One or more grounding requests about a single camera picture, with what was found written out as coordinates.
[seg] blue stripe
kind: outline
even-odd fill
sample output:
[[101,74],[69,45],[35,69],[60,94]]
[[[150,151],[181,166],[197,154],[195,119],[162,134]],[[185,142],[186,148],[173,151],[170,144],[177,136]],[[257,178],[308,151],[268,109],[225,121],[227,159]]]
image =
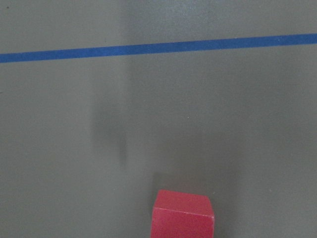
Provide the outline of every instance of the blue stripe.
[[307,44],[317,44],[317,34],[265,36],[206,41],[188,41],[130,46],[111,46],[69,50],[9,53],[0,54],[0,63]]

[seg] gray floor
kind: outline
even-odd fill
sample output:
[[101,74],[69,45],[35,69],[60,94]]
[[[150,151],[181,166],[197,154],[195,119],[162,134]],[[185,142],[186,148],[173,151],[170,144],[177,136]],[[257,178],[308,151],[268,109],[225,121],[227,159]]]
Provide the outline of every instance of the gray floor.
[[[9,1],[0,53],[316,32],[317,1]],[[0,237],[148,238],[158,189],[215,238],[315,238],[317,45],[0,64]]]

